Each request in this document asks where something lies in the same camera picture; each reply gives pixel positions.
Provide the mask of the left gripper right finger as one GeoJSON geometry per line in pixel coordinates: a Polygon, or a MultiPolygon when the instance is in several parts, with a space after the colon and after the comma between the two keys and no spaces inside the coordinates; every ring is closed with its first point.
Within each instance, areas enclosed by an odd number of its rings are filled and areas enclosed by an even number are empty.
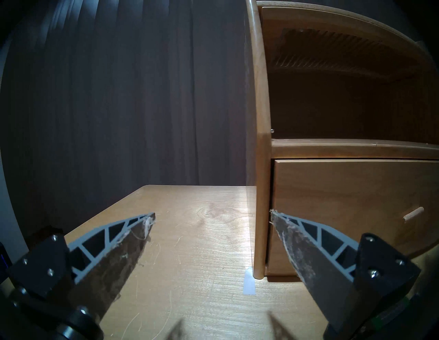
{"type": "Polygon", "coordinates": [[[409,305],[421,270],[382,238],[356,242],[338,230],[276,210],[270,222],[289,262],[328,321],[323,339],[370,339],[409,305]]]}

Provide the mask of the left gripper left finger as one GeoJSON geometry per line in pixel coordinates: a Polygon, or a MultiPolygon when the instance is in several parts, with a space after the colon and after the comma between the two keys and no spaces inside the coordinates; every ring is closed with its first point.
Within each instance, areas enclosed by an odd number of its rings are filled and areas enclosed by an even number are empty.
{"type": "Polygon", "coordinates": [[[152,212],[108,223],[69,244],[50,235],[7,273],[30,297],[61,308],[84,306],[101,320],[143,254],[155,220],[152,212]]]}

